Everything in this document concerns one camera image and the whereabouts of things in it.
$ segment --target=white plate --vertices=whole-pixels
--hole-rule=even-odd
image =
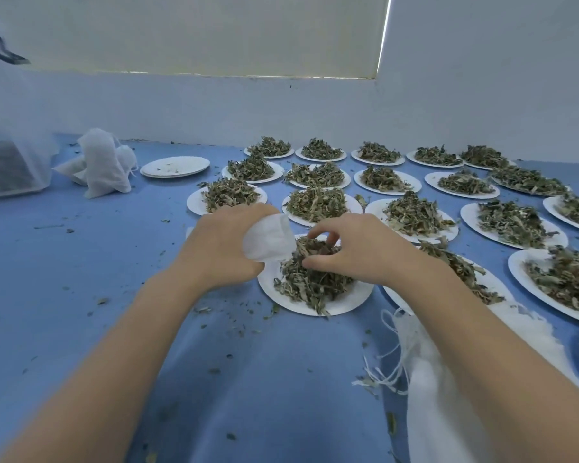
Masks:
[[[368,187],[366,185],[363,184],[363,182],[361,181],[361,177],[363,176],[363,173],[365,172],[365,170],[361,170],[359,172],[356,172],[354,174],[354,181],[360,185],[361,187],[363,187],[365,190],[369,190],[375,193],[380,193],[382,195],[404,195],[406,191],[409,190],[405,190],[405,191],[380,191],[376,188],[371,188]],[[412,177],[409,174],[406,174],[405,172],[396,172],[395,174],[397,174],[399,176],[399,178],[401,178],[401,180],[403,180],[403,182],[407,183],[408,185],[411,185],[412,187],[410,188],[411,191],[413,191],[414,193],[418,193],[420,191],[420,189],[422,188],[422,183],[420,183],[420,180],[418,180],[416,177]]]
[[[268,201],[268,195],[264,190],[260,187],[256,187],[255,185],[251,185],[256,192],[259,193],[259,198],[257,199],[257,203],[265,203]],[[207,191],[208,187],[200,188],[197,191],[191,193],[191,195],[186,200],[186,207],[193,211],[195,214],[203,216],[204,214],[210,214],[208,209],[206,209],[206,202],[204,201],[204,197],[202,197],[202,193]]]
[[[509,247],[514,247],[516,249],[525,249],[526,247],[522,247],[521,245],[511,244],[509,242],[504,242],[500,240],[500,236],[498,233],[495,232],[486,232],[482,230],[479,226],[479,204],[478,203],[470,203],[463,208],[461,208],[461,219],[465,221],[465,224],[474,229],[477,233],[482,236],[485,236],[488,239],[493,241],[499,242],[503,245],[508,245]],[[568,236],[566,233],[557,227],[554,223],[549,222],[547,219],[540,218],[543,227],[547,232],[559,232],[559,234],[555,234],[552,237],[548,237],[545,239],[545,246],[548,247],[555,247],[556,245],[562,245],[562,247],[568,247]]]
[[[245,153],[247,156],[251,155],[251,153],[248,151],[248,148],[244,148],[243,153]],[[285,154],[282,154],[280,156],[264,156],[264,157],[266,159],[281,159],[282,157],[291,156],[292,154],[294,154],[294,148],[290,149],[289,152],[286,152]]]
[[[324,165],[324,164],[311,164],[311,165],[309,165],[309,169],[310,169],[310,170],[313,170],[313,169],[315,169],[316,167],[319,167],[319,166],[321,166],[321,165]],[[341,170],[341,172],[343,172],[343,181],[342,181],[339,185],[337,185],[337,186],[335,186],[335,187],[326,187],[326,188],[345,188],[345,187],[348,186],[350,183],[352,183],[352,178],[349,176],[349,174],[348,174],[346,171],[344,171],[344,170]],[[288,181],[289,181],[289,183],[291,183],[292,185],[296,185],[297,187],[300,187],[300,188],[309,188],[308,186],[303,185],[302,183],[298,183],[298,182],[296,182],[296,181],[294,181],[294,180],[288,180]]]
[[[461,257],[461,258],[463,258],[468,263],[474,264],[477,267],[482,268],[479,264],[474,263],[465,257]],[[490,272],[489,270],[485,270],[485,271],[486,272],[484,275],[479,273],[479,272],[476,272],[476,282],[483,285],[484,287],[486,287],[488,291],[498,293],[499,295],[503,296],[505,298],[505,300],[507,300],[511,303],[514,303],[515,298],[512,295],[512,293],[510,292],[510,290],[508,289],[508,287],[506,287],[506,285],[502,281],[500,281],[500,279],[497,278],[492,272]],[[399,307],[402,307],[405,311],[408,311],[412,315],[414,314],[414,312],[412,311],[412,309],[410,308],[408,303],[405,302],[405,300],[403,300],[403,298],[399,294],[397,294],[397,292],[390,289],[390,287],[386,287],[386,286],[383,286],[383,287],[384,287],[384,292],[386,292],[388,297],[390,297],[395,304],[397,304]]]
[[[529,277],[524,269],[524,263],[529,261],[536,262],[543,270],[548,270],[548,268],[552,266],[551,255],[549,255],[549,251],[547,249],[520,250],[508,257],[508,269],[510,270],[512,276],[514,276],[519,284],[525,287],[525,289],[527,289],[530,294],[535,295],[541,301],[550,305],[554,309],[579,320],[579,311],[576,311],[564,304],[557,302],[555,299],[552,299],[544,292],[542,292],[540,288],[534,284],[534,281]]]
[[[312,159],[310,157],[305,157],[302,155],[302,148],[298,148],[296,149],[296,155],[300,158],[300,159],[304,159],[304,160],[309,160],[311,162],[336,162],[338,160],[343,160],[347,157],[347,154],[345,154],[345,151],[341,151],[341,156],[337,157],[336,159]]]
[[[426,165],[428,167],[437,167],[437,168],[442,168],[442,169],[452,169],[452,168],[456,168],[456,167],[463,167],[465,164],[462,162],[460,164],[455,164],[455,165],[439,165],[439,164],[427,164],[426,162],[421,162],[419,160],[416,160],[416,157],[414,157],[414,155],[416,154],[416,151],[412,151],[406,154],[406,156],[408,156],[408,159],[412,162],[415,162],[417,164],[420,165]]]
[[[371,162],[370,160],[365,160],[362,159],[361,157],[358,157],[358,153],[360,153],[360,149],[355,149],[354,151],[352,151],[350,153],[350,156],[352,156],[355,160],[359,161],[359,162],[364,162],[365,164],[370,164],[370,165],[401,165],[405,162],[405,158],[403,156],[401,156],[399,159],[397,159],[394,162]]]
[[[199,156],[176,156],[149,162],[139,172],[151,178],[177,178],[206,170],[210,161]]]
[[[273,180],[276,180],[278,178],[283,177],[283,174],[285,173],[285,169],[283,169],[283,167],[281,167],[278,164],[275,164],[274,162],[269,162],[268,165],[275,171],[275,173],[273,174],[272,177],[265,178],[263,180],[245,180],[245,182],[247,182],[247,183],[266,183],[266,182],[272,182]],[[223,177],[226,177],[226,178],[234,178],[234,176],[230,173],[230,171],[227,170],[227,166],[225,166],[221,170],[221,175]]]
[[[347,206],[347,209],[349,210],[349,212],[363,214],[363,207],[356,200],[356,198],[354,198],[353,196],[350,196],[348,194],[344,194],[344,195],[345,195],[345,206]],[[290,218],[294,222],[297,222],[297,223],[299,223],[303,226],[307,226],[307,227],[313,227],[317,224],[314,222],[309,222],[306,219],[299,218],[298,216],[294,216],[292,213],[290,213],[287,210],[287,208],[285,207],[285,205],[288,203],[288,201],[290,201],[289,196],[285,197],[285,199],[281,203],[281,209],[288,216],[288,218]]]
[[[516,192],[519,192],[519,193],[523,193],[524,195],[541,196],[541,197],[545,198],[545,195],[541,195],[541,194],[538,194],[538,193],[530,193],[530,192],[525,191],[525,190],[520,190],[520,189],[518,189],[518,188],[510,187],[510,186],[502,183],[499,179],[496,179],[496,178],[494,178],[494,177],[491,177],[491,180],[493,180],[493,182],[496,183],[497,185],[499,185],[499,186],[501,186],[501,187],[504,187],[504,188],[508,188],[509,190],[512,190],[512,191],[516,191]],[[566,189],[569,190],[569,191],[572,191],[572,188],[571,188],[570,186],[568,186],[568,185],[566,186]]]
[[[564,221],[565,223],[570,224],[571,226],[574,226],[577,229],[579,229],[579,223],[574,222],[572,219],[567,218],[566,216],[560,214],[557,211],[556,206],[560,203],[561,199],[562,199],[561,196],[550,196],[543,200],[543,206],[549,213],[551,213],[552,216],[555,216],[561,221]]]
[[[465,165],[469,165],[470,167],[473,167],[474,169],[493,170],[493,167],[481,167],[481,166],[476,165],[476,164],[470,164],[470,163],[469,163],[468,161],[466,161],[466,160],[463,161],[463,163],[464,163]],[[511,160],[509,159],[509,160],[508,160],[508,165],[514,165],[514,166],[516,166],[517,163],[514,162],[514,161],[511,161]]]
[[[425,175],[425,182],[427,182],[430,186],[435,188],[436,190],[442,191],[444,193],[448,193],[449,195],[461,196],[462,198],[471,198],[476,200],[483,200],[489,198],[495,198],[499,196],[500,189],[495,185],[492,185],[493,191],[491,193],[478,193],[475,195],[466,195],[464,193],[456,193],[454,191],[447,190],[446,188],[442,188],[438,182],[441,178],[448,177],[456,172],[431,172],[430,174]]]
[[[318,240],[326,240],[326,235],[320,235]],[[257,281],[259,285],[262,286],[263,292],[270,297],[273,302],[278,303],[280,306],[292,312],[302,313],[303,315],[309,315],[311,317],[321,316],[317,315],[316,311],[311,309],[307,303],[293,301],[286,295],[278,292],[274,285],[275,278],[283,280],[280,262],[267,262],[263,271],[259,273],[257,277]],[[326,310],[330,315],[340,315],[341,313],[353,311],[367,300],[372,290],[372,284],[355,281],[346,293],[340,295],[334,301],[327,302]]]
[[[372,201],[365,208],[365,213],[377,216],[380,219],[380,221],[382,221],[385,225],[388,225],[388,218],[384,214],[384,210],[388,207],[388,204],[394,200],[398,200],[398,198],[385,198],[382,200]],[[454,221],[453,218],[448,216],[448,214],[444,213],[444,211],[440,209],[438,209],[438,214],[443,219],[450,219],[451,221]],[[449,241],[453,240],[457,235],[459,235],[459,226],[455,224],[454,226],[447,228],[445,231],[440,231],[431,237],[409,236],[407,234],[402,234],[399,231],[395,232],[398,233],[404,239],[409,240],[413,244],[419,244],[421,240],[427,241],[432,244],[437,244],[440,242],[440,237],[446,237]]]

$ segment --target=person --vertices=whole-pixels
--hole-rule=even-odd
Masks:
[[[0,463],[121,462],[178,328],[206,291],[257,276],[242,241],[270,205],[203,216],[170,267],[150,278],[77,371],[0,455]],[[470,400],[502,461],[579,463],[579,389],[505,326],[442,261],[372,215],[311,229],[343,249],[306,268],[397,291]]]

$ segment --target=person's right arm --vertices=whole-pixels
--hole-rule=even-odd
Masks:
[[[411,306],[502,461],[579,463],[579,389],[500,321],[447,264],[373,215],[345,214],[309,232],[343,249],[303,265],[388,286]]]

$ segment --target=plate of dried herbs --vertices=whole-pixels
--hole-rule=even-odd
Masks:
[[[348,276],[323,273],[302,267],[308,255],[332,255],[339,243],[326,245],[326,235],[308,239],[296,236],[296,251],[287,262],[268,262],[257,277],[263,292],[287,310],[312,317],[340,315],[353,311],[367,300],[373,285]]]
[[[341,170],[337,164],[295,164],[285,174],[285,179],[300,188],[344,188],[352,183],[349,174]]]
[[[296,155],[302,159],[314,162],[335,162],[346,158],[345,151],[332,147],[323,139],[312,138],[307,146],[296,150]]]
[[[425,175],[425,182],[444,193],[463,198],[489,199],[500,194],[498,187],[467,169],[458,172],[431,172]]]
[[[284,172],[283,167],[268,162],[261,152],[255,151],[242,161],[229,161],[221,170],[221,175],[247,183],[266,183],[283,177]]]
[[[521,193],[540,196],[558,196],[570,191],[557,178],[544,177],[538,170],[509,166],[489,172],[496,184]]]
[[[461,281],[486,305],[497,304],[502,301],[515,302],[508,287],[492,272],[461,255],[448,251],[447,243],[421,242],[419,249],[432,257],[446,261]],[[397,292],[386,286],[384,291],[399,307],[412,313],[412,309]]]
[[[386,146],[369,141],[365,141],[360,149],[352,151],[350,155],[365,164],[401,165],[405,162],[405,158],[397,150],[390,151]]]
[[[453,240],[459,234],[456,222],[438,209],[435,201],[418,198],[409,191],[401,198],[371,202],[365,213],[377,216],[384,224],[414,244],[438,243],[442,237]]]
[[[544,303],[579,320],[579,252],[525,249],[508,259],[512,276]]]
[[[507,157],[502,156],[500,151],[496,151],[489,146],[472,146],[467,145],[467,151],[462,152],[459,156],[466,165],[476,169],[493,170],[509,165],[517,165]]]
[[[354,181],[367,190],[383,195],[402,195],[406,191],[417,192],[422,183],[405,172],[395,172],[390,167],[374,167],[354,174]]]
[[[543,200],[543,206],[556,218],[579,229],[579,196],[567,193]]]
[[[210,161],[199,156],[176,156],[149,162],[139,172],[151,178],[177,178],[193,175],[210,166]]]
[[[541,218],[534,207],[514,201],[470,203],[461,208],[461,218],[480,235],[516,249],[568,246],[562,229]]]
[[[294,222],[315,226],[326,218],[338,218],[344,213],[363,213],[361,204],[340,188],[296,190],[281,203],[283,212]]]
[[[191,193],[186,207],[195,214],[203,216],[229,205],[265,203],[268,195],[255,185],[233,178],[220,178],[216,182],[201,182],[199,190]]]
[[[252,151],[261,152],[266,159],[280,159],[294,154],[294,150],[289,143],[286,143],[282,139],[274,139],[270,136],[263,136],[262,141],[258,144],[243,149],[243,152],[247,156],[251,155]]]
[[[416,151],[407,154],[412,162],[429,167],[463,167],[464,163],[456,154],[450,154],[442,147],[419,147]]]

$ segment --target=table surface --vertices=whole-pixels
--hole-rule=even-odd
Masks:
[[[74,137],[62,136],[60,141],[56,163],[79,151],[69,146]],[[54,173],[45,191],[0,200],[0,446],[116,322],[143,281],[176,255],[186,228],[198,220],[186,210],[196,184],[215,179],[228,160],[245,157],[234,147],[128,144],[140,165],[198,155],[210,160],[210,168],[177,179],[149,179],[137,172],[131,177],[131,193],[93,200],[83,197],[84,187]],[[292,162],[306,163],[295,155],[275,162],[286,170]],[[339,164],[352,176],[366,168],[350,156]],[[519,164],[560,178],[579,194],[579,164]],[[458,216],[471,202],[426,185],[424,176],[438,169],[406,161],[395,170],[419,178],[419,195],[436,199],[449,215]],[[296,189],[280,180],[261,186],[277,207]],[[345,191],[372,200],[386,197],[355,182]],[[535,206],[579,249],[579,230],[549,215],[540,197],[502,189],[501,198]],[[294,233],[306,232],[291,224]],[[465,223],[450,248],[490,270],[518,302],[547,318],[579,375],[579,322],[519,286],[506,267],[515,249],[480,236]],[[109,301],[98,305],[102,297]],[[374,397],[351,385],[363,374],[363,355],[378,365],[375,356],[397,344],[380,320],[382,309],[395,307],[381,287],[356,310],[331,320],[284,309],[265,320],[271,301],[257,281],[211,292],[196,305],[201,307],[212,311],[191,312],[181,327],[127,461],[142,462],[156,452],[158,463],[375,463],[392,461],[394,449],[401,461],[409,462],[406,398],[387,389],[377,390]],[[244,337],[232,329],[235,325],[244,328]],[[386,358],[384,371],[396,359]],[[221,373],[211,375],[210,368]],[[385,411],[393,412],[398,423],[393,437],[388,435]],[[236,440],[229,440],[228,433]]]

